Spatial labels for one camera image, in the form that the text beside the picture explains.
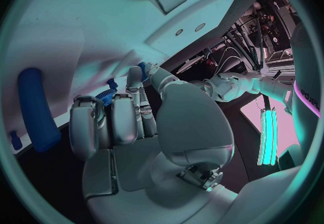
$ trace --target circular hole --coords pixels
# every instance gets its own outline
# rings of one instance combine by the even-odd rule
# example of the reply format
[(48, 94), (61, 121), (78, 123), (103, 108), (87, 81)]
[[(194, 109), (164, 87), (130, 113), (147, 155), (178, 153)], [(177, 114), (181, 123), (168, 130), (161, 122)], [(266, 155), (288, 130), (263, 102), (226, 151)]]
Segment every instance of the circular hole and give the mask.
[(200, 31), (203, 27), (205, 27), (205, 23), (202, 23), (202, 24), (200, 24), (196, 29), (195, 29), (195, 31)]
[(177, 31), (177, 33), (176, 33), (175, 35), (176, 35), (176, 36), (177, 36), (177, 35), (180, 35), (182, 32), (183, 32), (183, 29)]

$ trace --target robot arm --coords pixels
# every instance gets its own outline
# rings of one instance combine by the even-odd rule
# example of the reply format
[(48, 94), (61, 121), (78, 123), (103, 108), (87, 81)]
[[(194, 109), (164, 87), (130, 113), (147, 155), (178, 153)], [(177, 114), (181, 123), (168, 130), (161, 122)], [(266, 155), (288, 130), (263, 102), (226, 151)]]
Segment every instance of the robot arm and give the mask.
[(206, 83), (212, 86), (212, 92), (208, 94), (215, 101), (231, 101), (245, 92), (262, 93), (285, 104), (285, 111), (292, 114), (293, 86), (285, 85), (278, 80), (262, 77), (258, 73), (247, 73), (244, 76), (238, 73), (222, 73), (204, 80), (203, 85)]

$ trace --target led light bar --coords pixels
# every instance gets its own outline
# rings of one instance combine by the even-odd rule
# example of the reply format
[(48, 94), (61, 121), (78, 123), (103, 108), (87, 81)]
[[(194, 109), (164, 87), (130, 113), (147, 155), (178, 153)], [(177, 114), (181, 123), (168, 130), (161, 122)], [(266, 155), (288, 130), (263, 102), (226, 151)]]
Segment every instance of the led light bar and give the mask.
[(275, 108), (261, 110), (261, 137), (258, 166), (274, 165), (278, 145), (278, 125)]

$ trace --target pink light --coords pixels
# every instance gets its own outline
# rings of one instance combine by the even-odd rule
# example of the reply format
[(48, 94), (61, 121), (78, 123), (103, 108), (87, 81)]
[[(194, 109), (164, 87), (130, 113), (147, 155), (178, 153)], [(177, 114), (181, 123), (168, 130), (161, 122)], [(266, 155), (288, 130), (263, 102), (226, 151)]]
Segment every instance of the pink light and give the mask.
[(299, 99), (312, 111), (314, 112), (319, 118), (321, 118), (321, 114), (319, 111), (317, 111), (314, 108), (314, 105), (308, 101), (304, 96), (302, 96), (301, 92), (299, 91), (298, 87), (297, 87), (297, 83), (296, 81), (294, 82), (294, 89), (295, 89), (295, 93), (297, 94), (297, 96), (299, 97)]

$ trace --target pink surface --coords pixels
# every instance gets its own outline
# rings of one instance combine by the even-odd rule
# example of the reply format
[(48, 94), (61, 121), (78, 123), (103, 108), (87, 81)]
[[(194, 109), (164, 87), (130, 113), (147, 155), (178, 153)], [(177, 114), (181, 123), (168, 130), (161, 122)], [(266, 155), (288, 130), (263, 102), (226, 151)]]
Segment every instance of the pink surface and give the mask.
[[(270, 98), (271, 108), (275, 107), (277, 112), (278, 121), (278, 150), (277, 156), (290, 145), (298, 144), (298, 138), (296, 136), (295, 127), (293, 123), (293, 117), (286, 113), (285, 106), (279, 101)], [(261, 116), (260, 109), (264, 108), (264, 100), (262, 96), (259, 96), (256, 100), (253, 100), (249, 104), (241, 108), (241, 112), (251, 121), (251, 123), (261, 131)]]

